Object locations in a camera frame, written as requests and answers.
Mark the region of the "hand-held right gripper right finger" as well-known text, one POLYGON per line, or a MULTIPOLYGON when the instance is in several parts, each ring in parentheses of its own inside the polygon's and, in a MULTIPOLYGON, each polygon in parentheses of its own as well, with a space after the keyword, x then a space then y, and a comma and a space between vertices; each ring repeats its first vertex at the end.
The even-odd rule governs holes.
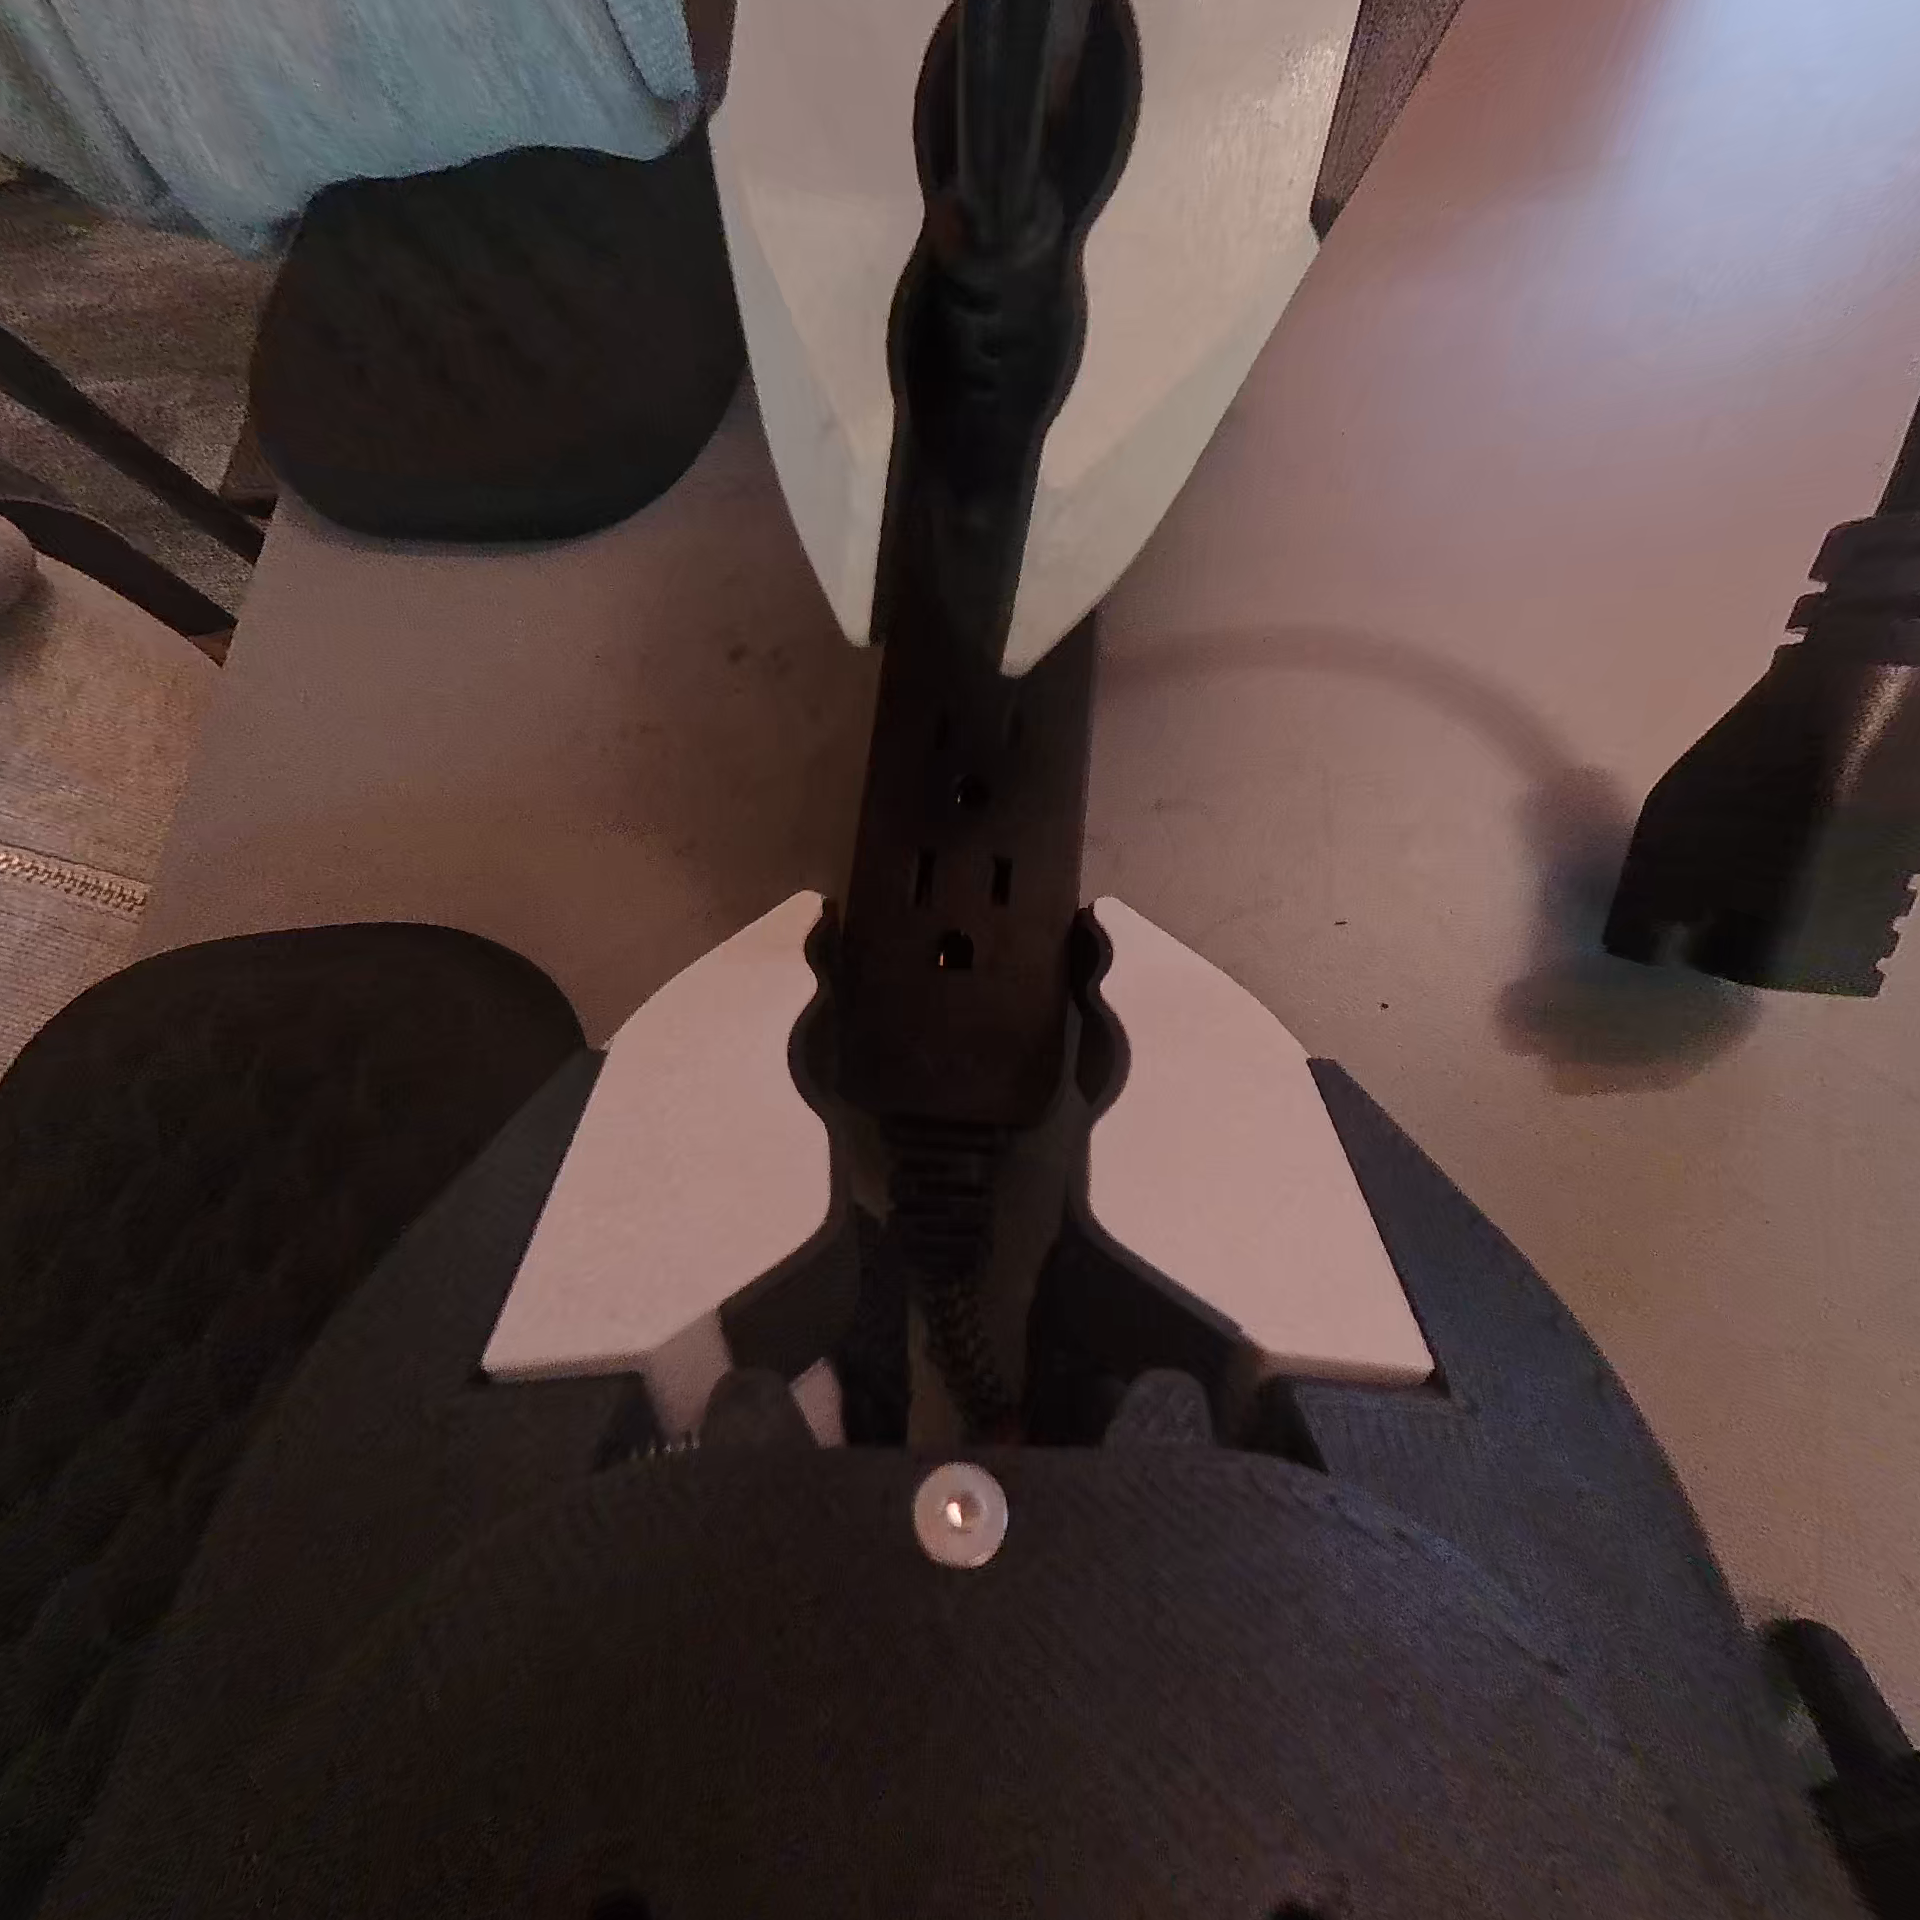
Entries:
POLYGON ((1231 973, 1103 897, 1080 1016, 1063 1225, 1031 1300, 1031 1434, 1092 1444, 1147 1376, 1219 1442, 1311 1450, 1308 1388, 1427 1395, 1436 1356, 1311 1055, 1231 973))

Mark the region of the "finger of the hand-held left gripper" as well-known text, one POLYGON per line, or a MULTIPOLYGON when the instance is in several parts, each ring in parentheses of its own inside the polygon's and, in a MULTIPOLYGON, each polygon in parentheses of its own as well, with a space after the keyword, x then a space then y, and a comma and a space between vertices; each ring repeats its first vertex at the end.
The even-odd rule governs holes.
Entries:
POLYGON ((867 644, 921 239, 915 111, 939 2, 739 2, 711 160, 763 437, 839 631, 867 644))
POLYGON ((1011 676, 1140 556, 1308 274, 1361 5, 1132 12, 1135 140, 1084 248, 1084 351, 1040 455, 1011 676))

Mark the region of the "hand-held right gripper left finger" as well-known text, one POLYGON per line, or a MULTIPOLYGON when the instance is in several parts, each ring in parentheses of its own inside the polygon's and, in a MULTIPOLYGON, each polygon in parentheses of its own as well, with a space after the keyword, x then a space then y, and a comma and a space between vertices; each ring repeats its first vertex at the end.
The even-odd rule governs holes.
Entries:
POLYGON ((767 1372, 819 1444, 845 1444, 857 1242, 805 1051, 828 929, 825 898, 797 891, 615 1032, 483 1352, 490 1383, 631 1376, 679 1442, 735 1369, 767 1372))

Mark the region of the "person's left forearm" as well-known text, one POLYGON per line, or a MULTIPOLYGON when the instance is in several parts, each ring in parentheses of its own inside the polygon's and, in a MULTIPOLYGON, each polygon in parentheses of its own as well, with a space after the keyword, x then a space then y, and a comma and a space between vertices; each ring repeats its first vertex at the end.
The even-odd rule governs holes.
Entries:
POLYGON ((331 186, 671 154, 731 31, 683 2, 4 2, 4 162, 257 256, 331 186))

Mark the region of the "black chair frame bar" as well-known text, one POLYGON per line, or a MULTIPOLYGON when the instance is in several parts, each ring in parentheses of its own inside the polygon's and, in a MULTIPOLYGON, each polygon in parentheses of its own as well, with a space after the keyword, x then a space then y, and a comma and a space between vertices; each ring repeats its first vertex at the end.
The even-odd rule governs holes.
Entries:
MULTIPOLYGON (((248 565, 266 544, 264 522, 216 493, 137 432, 113 419, 52 361, 2 329, 2 393, 195 525, 248 565)), ((37 556, 56 560, 115 593, 141 616, 195 644, 208 661, 226 661, 236 612, 147 556, 130 539, 50 497, 4 492, 10 522, 37 556)))

